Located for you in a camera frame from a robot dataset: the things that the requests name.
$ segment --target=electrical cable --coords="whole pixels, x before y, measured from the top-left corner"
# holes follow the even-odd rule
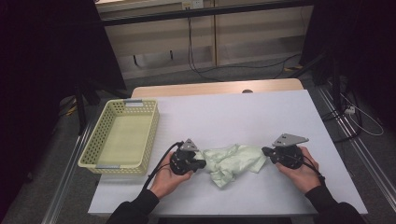
[[[256,69],[256,68],[273,67],[273,66],[277,66],[277,65],[283,64],[282,70],[280,71],[280,73],[277,74],[275,77],[273,77],[273,79],[275,79],[275,78],[279,77],[279,76],[283,73],[283,70],[284,70],[284,68],[285,68],[285,63],[286,63],[288,60],[290,60],[290,59],[292,59],[292,58],[294,58],[294,57],[296,57],[296,56],[300,56],[300,55],[301,55],[301,53],[294,54],[294,55],[289,56],[287,59],[285,59],[285,60],[283,60],[283,61],[281,61],[281,62],[279,62],[279,63],[273,63],[273,64],[263,65],[263,66],[226,65],[226,66],[219,66],[219,67],[209,68],[209,69],[206,69],[206,70],[203,70],[203,71],[198,71],[198,69],[197,69],[196,66],[195,66],[195,62],[194,62],[194,58],[193,58],[193,53],[192,53],[192,38],[191,38],[192,28],[191,28],[191,18],[188,18],[188,23],[189,23],[189,57],[188,57],[189,66],[190,66],[191,71],[197,73],[197,74],[198,74],[200,77],[202,77],[202,78],[206,78],[206,79],[211,79],[211,80],[215,80],[215,81],[222,82],[223,80],[220,80],[220,79],[217,79],[217,78],[204,77],[204,76],[202,75],[202,73],[207,73],[207,72],[210,72],[210,71],[213,71],[213,70],[223,69],[223,68],[252,68],[252,69]]]
[[[300,17],[301,17],[301,21],[303,22],[303,35],[305,35],[305,21],[304,21],[304,17],[303,17],[303,8],[301,7],[300,9]]]
[[[70,97],[70,99],[68,99],[68,100],[66,101],[66,103],[64,103],[64,104],[62,104],[62,105],[59,106],[59,110],[61,110],[61,111],[64,110],[66,107],[68,107],[69,105],[71,105],[72,103],[74,103],[75,100],[76,100],[76,96]]]
[[[336,113],[337,111],[338,111],[337,109],[334,109],[332,112],[329,112],[326,116],[324,116],[325,118],[322,118],[322,121],[325,122],[325,121],[329,121],[329,120],[332,120],[332,119],[339,119],[339,118],[341,118],[341,116],[343,116],[345,114],[345,110],[342,110],[341,113]]]
[[[67,112],[64,112],[62,114],[59,114],[58,117],[63,117],[63,116],[70,116],[72,115],[74,112],[78,111],[78,106],[77,105],[72,105],[70,106],[70,108],[67,110]]]
[[[166,155],[168,155],[168,153],[172,150],[172,148],[174,148],[175,146],[181,147],[182,145],[183,145],[183,142],[176,142],[166,150],[165,154],[163,154],[163,157],[160,159],[157,166],[154,168],[154,170],[148,176],[148,179],[146,180],[146,183],[142,189],[146,189],[149,186],[149,183],[151,182],[152,178],[155,176],[155,174],[157,174],[158,171],[160,171],[165,165],[169,165],[169,164],[165,164],[165,165],[161,166],[161,163],[165,159]]]
[[[329,117],[331,114],[333,114],[334,112],[336,112],[337,111],[337,109],[334,109],[334,110],[332,110],[332,111],[330,111],[329,113],[326,113],[326,114],[324,114],[324,115],[320,115],[320,118],[323,120],[323,119],[326,119],[327,117]]]
[[[341,96],[346,99],[350,105],[354,106],[356,109],[358,109],[361,113],[363,113],[365,116],[367,116],[369,119],[371,119],[376,125],[378,125],[378,127],[381,129],[381,133],[370,133],[369,131],[365,130],[363,127],[361,127],[361,125],[359,125],[351,116],[351,114],[349,114],[349,118],[352,120],[352,122],[354,122],[356,124],[356,126],[358,126],[359,128],[361,128],[364,132],[373,135],[373,136],[380,136],[382,134],[384,134],[384,129],[382,128],[382,126],[375,120],[373,119],[370,115],[368,115],[367,113],[365,113],[363,110],[361,110],[360,108],[358,108],[356,105],[352,104],[345,96],[344,94],[341,94]]]
[[[201,72],[199,72],[197,70],[197,68],[195,67],[195,62],[194,62],[194,56],[192,53],[192,38],[191,38],[191,33],[192,33],[192,29],[191,29],[191,18],[187,18],[188,22],[189,22],[189,66],[190,69],[195,72],[196,74],[198,74],[198,76],[202,77],[202,78],[206,78],[209,80],[214,80],[214,81],[218,81],[218,82],[222,82],[222,80],[217,79],[217,78],[213,78],[213,77],[204,77]]]
[[[352,95],[353,95],[353,98],[354,98],[354,100],[355,100],[355,104],[357,105],[357,104],[358,104],[358,99],[356,98],[355,92],[352,91]],[[358,123],[359,123],[359,125],[362,127],[363,124],[362,124],[362,119],[361,119],[361,112],[360,112],[359,110],[358,110],[358,113],[356,114],[356,116],[358,117]],[[359,136],[360,134],[361,134],[361,128],[358,127],[358,130],[355,131],[355,132],[354,132],[352,135],[350,135],[349,137],[342,138],[342,139],[335,140],[335,141],[333,140],[332,142],[335,143],[335,144],[341,143],[341,142],[345,142],[345,141],[347,141],[347,140],[350,140],[350,139],[353,139],[353,138]]]
[[[284,156],[287,157],[287,158],[289,158],[289,159],[292,159],[292,160],[294,160],[294,161],[297,161],[297,162],[299,162],[299,163],[301,163],[301,164],[307,166],[307,167],[310,168],[311,170],[313,170],[313,171],[317,174],[320,184],[321,184],[322,186],[326,186],[326,183],[325,183],[325,181],[324,181],[324,180],[325,180],[325,177],[324,177],[324,176],[320,173],[320,171],[315,167],[314,163],[313,163],[311,160],[309,160],[306,156],[304,156],[304,158],[306,158],[312,165],[306,163],[305,161],[297,160],[296,158],[294,158],[294,157],[292,157],[292,156],[290,156],[290,155],[284,155]]]

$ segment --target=power outlet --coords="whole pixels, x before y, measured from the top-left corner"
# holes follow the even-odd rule
[[[346,114],[355,114],[355,106],[347,105],[345,113]]]
[[[191,1],[181,2],[181,9],[183,9],[183,10],[192,9]]]
[[[204,8],[204,0],[192,0],[191,6],[193,9]]]

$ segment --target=dark background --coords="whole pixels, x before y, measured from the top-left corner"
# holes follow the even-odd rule
[[[93,1],[0,0],[0,219],[45,150],[60,101],[76,84],[92,78],[125,88],[103,27],[64,28],[84,21],[99,21]]]
[[[349,88],[393,130],[395,19],[391,1],[318,1],[301,59],[307,64],[330,52],[315,67],[317,84],[332,75],[337,60]],[[93,78],[125,88],[104,28],[76,25],[98,20],[91,0],[0,0],[1,219],[46,148],[59,102],[75,93],[76,83]]]

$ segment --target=wire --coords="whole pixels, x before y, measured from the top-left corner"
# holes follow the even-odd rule
[[[195,66],[195,62],[194,62],[194,57],[193,57],[193,52],[192,52],[192,38],[191,38],[191,33],[192,33],[192,28],[191,28],[191,18],[188,18],[188,22],[189,22],[189,66],[191,71],[195,72],[196,74],[198,74],[200,77],[202,78],[206,78],[206,79],[211,79],[211,80],[215,80],[215,81],[219,81],[222,82],[223,80],[217,79],[217,78],[213,78],[213,77],[204,77],[202,75],[202,73],[207,73],[213,70],[217,70],[217,69],[223,69],[223,68],[252,68],[252,69],[256,69],[256,68],[267,68],[267,67],[273,67],[273,66],[277,66],[280,64],[283,64],[282,66],[282,70],[279,72],[279,74],[277,74],[275,77],[273,77],[273,79],[279,77],[282,73],[283,73],[283,69],[285,68],[285,63],[296,57],[296,56],[300,56],[301,53],[298,54],[294,54],[292,56],[290,56],[289,58],[282,60],[279,63],[273,63],[273,64],[268,64],[268,65],[263,65],[263,66],[247,66],[247,65],[226,65],[226,66],[218,66],[218,67],[213,67],[213,68],[209,68],[203,71],[199,71],[196,66]]]
[[[165,159],[166,155],[168,155],[168,153],[172,150],[172,148],[174,148],[175,146],[180,147],[182,144],[183,144],[183,142],[176,142],[166,150],[165,154],[163,154],[163,157],[160,159],[157,166],[154,168],[154,170],[148,176],[148,179],[146,180],[146,183],[142,189],[146,189],[149,186],[149,182],[151,182],[152,178],[155,176],[155,174],[157,174],[158,171],[160,171],[165,165],[169,165],[169,164],[165,164],[165,165],[161,166],[161,163],[163,162],[163,159]]]
[[[165,165],[160,166],[160,167],[158,168],[157,173],[158,173],[163,167],[165,167],[165,166],[167,166],[167,165],[169,165],[169,164],[171,164],[171,163],[168,163],[168,164],[165,164]]]
[[[329,113],[326,113],[324,115],[321,115],[320,117],[323,119],[326,119],[327,117],[329,117],[331,114],[333,114],[334,112],[337,112],[337,109],[334,109],[332,111],[330,111]]]
[[[306,156],[304,156],[304,157],[305,157],[312,165],[306,163],[305,161],[297,160],[296,158],[294,158],[294,157],[292,157],[292,156],[290,156],[290,155],[284,155],[284,156],[286,156],[287,158],[292,159],[292,160],[294,160],[294,161],[298,161],[298,162],[300,162],[301,164],[303,164],[303,165],[307,166],[308,168],[310,168],[311,170],[313,170],[313,171],[317,174],[318,179],[319,179],[319,181],[320,181],[320,184],[321,184],[322,186],[326,186],[326,183],[324,182],[325,177],[324,177],[324,176],[320,173],[320,171],[315,167],[314,163],[313,163],[311,160],[309,160]]]
[[[190,69],[195,72],[196,74],[198,74],[200,77],[202,78],[206,78],[209,80],[214,80],[214,81],[219,81],[222,82],[223,80],[217,79],[217,78],[213,78],[213,77],[204,77],[201,72],[199,72],[197,70],[197,68],[195,67],[195,62],[194,62],[194,56],[192,53],[192,38],[191,38],[191,33],[192,33],[192,29],[191,29],[191,18],[187,18],[188,22],[189,22],[189,66]]]
[[[373,119],[370,115],[368,115],[367,113],[365,113],[364,111],[362,111],[360,108],[358,108],[356,105],[352,104],[345,96],[344,94],[341,94],[342,97],[344,97],[344,99],[346,99],[351,105],[355,106],[356,109],[358,109],[361,113],[363,113],[365,116],[367,116],[369,119],[371,119],[376,125],[378,125],[378,127],[381,129],[381,133],[370,133],[369,131],[365,130],[363,127],[361,127],[361,125],[359,125],[353,118],[352,116],[349,114],[350,119],[356,124],[356,126],[358,126],[359,128],[361,128],[363,131],[365,131],[366,133],[373,135],[373,136],[380,136],[382,134],[384,134],[384,129],[382,128],[382,126],[375,120]]]
[[[303,8],[301,7],[300,9],[300,17],[301,17],[301,21],[303,22],[303,35],[305,35],[305,21],[304,21],[304,17],[303,17]]]
[[[354,100],[356,102],[356,105],[358,105],[358,99],[356,98],[356,95],[355,95],[355,93],[353,91],[352,91],[352,95],[353,95],[353,98],[354,98]],[[358,117],[359,125],[362,127],[361,112],[359,110],[358,110],[358,113],[356,114],[356,116]],[[360,134],[361,134],[361,128],[358,127],[358,130],[356,132],[354,132],[352,135],[350,135],[349,137],[346,137],[346,138],[343,138],[343,139],[339,139],[339,140],[335,140],[335,141],[332,141],[332,142],[335,143],[335,144],[336,143],[342,143],[342,142],[345,142],[347,140],[353,139],[353,138],[359,136]]]
[[[343,116],[345,114],[345,110],[342,110],[341,113],[336,113],[336,112],[338,112],[338,109],[332,110],[332,112],[329,112],[326,116],[324,116],[324,118],[322,118],[322,121],[325,122],[325,121],[329,121],[332,119],[339,119],[339,118],[341,118],[341,116]]]

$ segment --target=black sleeve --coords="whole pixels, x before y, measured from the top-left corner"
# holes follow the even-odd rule
[[[324,186],[309,190],[305,197],[314,205],[318,216],[314,218],[316,224],[364,224],[364,220],[356,209],[349,203],[338,203]]]
[[[132,202],[121,203],[106,224],[146,224],[149,222],[149,213],[159,202],[151,190],[143,189]]]

